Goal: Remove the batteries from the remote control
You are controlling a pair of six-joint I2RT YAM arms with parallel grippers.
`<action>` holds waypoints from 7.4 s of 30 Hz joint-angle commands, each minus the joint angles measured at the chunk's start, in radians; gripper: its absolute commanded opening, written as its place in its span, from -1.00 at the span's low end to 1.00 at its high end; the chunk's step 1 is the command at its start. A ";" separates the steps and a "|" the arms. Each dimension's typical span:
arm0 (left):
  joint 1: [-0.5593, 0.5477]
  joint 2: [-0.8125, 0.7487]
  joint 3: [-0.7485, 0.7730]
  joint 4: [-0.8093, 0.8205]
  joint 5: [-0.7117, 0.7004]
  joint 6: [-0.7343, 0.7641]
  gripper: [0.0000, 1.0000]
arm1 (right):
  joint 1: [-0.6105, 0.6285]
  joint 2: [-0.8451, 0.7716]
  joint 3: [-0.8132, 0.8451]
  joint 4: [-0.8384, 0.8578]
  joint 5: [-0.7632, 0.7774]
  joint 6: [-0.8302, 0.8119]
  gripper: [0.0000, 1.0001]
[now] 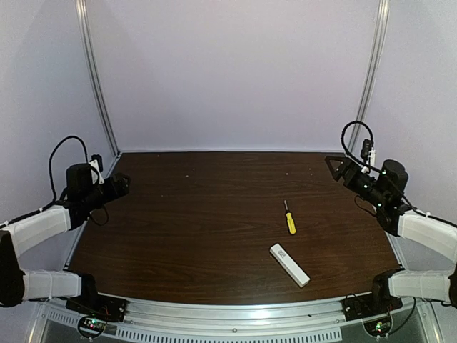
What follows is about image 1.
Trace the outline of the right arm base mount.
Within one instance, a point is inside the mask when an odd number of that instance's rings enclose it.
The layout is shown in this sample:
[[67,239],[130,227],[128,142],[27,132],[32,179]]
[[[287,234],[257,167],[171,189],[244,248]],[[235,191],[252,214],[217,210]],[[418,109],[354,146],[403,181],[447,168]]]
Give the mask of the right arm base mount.
[[341,305],[347,322],[361,319],[367,335],[380,339],[393,332],[392,311],[400,309],[403,302],[395,297],[378,301],[372,293],[348,294],[341,300]]

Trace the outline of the yellow handled screwdriver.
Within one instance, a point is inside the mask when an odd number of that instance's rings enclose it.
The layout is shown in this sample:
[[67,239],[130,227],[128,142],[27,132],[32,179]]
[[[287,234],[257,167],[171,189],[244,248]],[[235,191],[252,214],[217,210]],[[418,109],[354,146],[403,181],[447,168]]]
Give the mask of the yellow handled screwdriver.
[[284,208],[285,208],[285,215],[286,215],[286,223],[288,227],[289,234],[294,235],[296,233],[296,225],[293,219],[293,215],[288,207],[288,202],[286,200],[283,201]]

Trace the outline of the white remote control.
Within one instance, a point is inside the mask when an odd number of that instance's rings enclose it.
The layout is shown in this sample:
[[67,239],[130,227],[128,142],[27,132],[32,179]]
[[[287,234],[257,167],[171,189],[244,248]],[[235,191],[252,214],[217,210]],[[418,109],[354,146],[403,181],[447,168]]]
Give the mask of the white remote control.
[[300,288],[303,288],[311,281],[310,276],[302,270],[280,244],[271,246],[270,253]]

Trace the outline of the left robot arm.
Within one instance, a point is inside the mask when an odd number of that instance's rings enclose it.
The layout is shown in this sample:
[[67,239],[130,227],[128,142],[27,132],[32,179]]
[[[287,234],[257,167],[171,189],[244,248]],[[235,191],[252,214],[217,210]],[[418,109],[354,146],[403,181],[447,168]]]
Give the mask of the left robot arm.
[[104,306],[92,275],[82,272],[26,271],[19,257],[58,234],[79,228],[93,211],[126,196],[131,179],[115,173],[103,179],[97,162],[75,164],[66,170],[63,196],[33,214],[1,225],[1,306],[15,307],[26,301],[75,299],[96,311]]

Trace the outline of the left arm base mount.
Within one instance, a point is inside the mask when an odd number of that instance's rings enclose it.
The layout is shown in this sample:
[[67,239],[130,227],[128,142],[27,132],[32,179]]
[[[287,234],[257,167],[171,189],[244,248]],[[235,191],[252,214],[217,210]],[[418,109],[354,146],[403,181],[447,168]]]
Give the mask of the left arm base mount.
[[83,297],[66,298],[66,308],[82,315],[76,330],[90,342],[107,333],[112,323],[124,321],[127,304],[126,299],[106,295],[99,295],[93,304]]

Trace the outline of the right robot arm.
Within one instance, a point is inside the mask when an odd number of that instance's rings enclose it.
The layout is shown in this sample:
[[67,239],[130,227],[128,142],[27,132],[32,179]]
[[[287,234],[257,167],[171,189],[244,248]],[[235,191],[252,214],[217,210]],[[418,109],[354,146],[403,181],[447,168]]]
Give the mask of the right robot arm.
[[[379,176],[371,177],[348,157],[326,156],[334,180],[374,206],[381,228],[400,238],[417,242],[456,263],[456,225],[420,212],[403,198],[408,181],[404,166],[395,160],[383,163]],[[412,272],[392,269],[373,279],[371,308],[383,309],[393,298],[415,297],[456,306],[456,270]]]

